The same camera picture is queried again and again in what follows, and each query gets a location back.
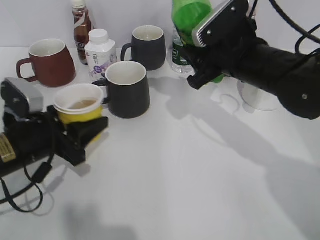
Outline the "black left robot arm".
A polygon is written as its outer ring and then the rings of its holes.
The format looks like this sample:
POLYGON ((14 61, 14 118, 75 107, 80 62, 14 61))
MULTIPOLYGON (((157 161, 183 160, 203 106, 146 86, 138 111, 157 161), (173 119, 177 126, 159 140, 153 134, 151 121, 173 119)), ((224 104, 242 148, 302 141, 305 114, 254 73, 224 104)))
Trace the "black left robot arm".
POLYGON ((18 118, 8 107, 3 113, 0 135, 0 175, 14 173, 24 165, 57 155, 76 167, 86 161, 86 147, 108 126, 105 116, 63 123, 52 106, 46 112, 18 118))

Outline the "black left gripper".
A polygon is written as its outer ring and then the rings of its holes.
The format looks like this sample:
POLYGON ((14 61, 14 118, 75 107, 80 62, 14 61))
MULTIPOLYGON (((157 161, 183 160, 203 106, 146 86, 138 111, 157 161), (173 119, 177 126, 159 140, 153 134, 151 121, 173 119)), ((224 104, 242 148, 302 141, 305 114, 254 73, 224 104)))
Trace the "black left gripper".
POLYGON ((57 155, 71 165, 86 161, 85 148, 109 126, 108 117, 72 122, 64 127, 52 106, 22 123, 22 156, 43 158, 57 155))

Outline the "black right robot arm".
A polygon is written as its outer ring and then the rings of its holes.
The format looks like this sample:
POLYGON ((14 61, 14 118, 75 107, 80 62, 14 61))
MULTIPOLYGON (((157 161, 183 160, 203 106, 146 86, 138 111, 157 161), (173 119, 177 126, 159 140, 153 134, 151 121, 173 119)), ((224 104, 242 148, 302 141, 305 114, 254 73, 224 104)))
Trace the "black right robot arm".
POLYGON ((276 96, 295 116, 320 116, 320 56, 270 47, 246 20, 212 46, 185 45, 182 55, 195 71, 187 81, 196 90, 224 74, 276 96))

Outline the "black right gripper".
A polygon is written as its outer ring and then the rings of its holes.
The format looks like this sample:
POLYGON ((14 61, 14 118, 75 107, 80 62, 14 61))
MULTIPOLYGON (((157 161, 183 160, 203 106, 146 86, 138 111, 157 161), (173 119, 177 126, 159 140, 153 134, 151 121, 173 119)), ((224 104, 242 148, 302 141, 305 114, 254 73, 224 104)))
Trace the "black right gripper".
POLYGON ((187 77, 188 84, 199 90, 208 83, 219 84, 227 72, 239 64, 241 57, 257 40, 255 22, 238 22, 233 27, 224 28, 226 32, 214 30, 214 37, 205 47, 187 43, 182 48, 185 57, 194 70, 187 77))

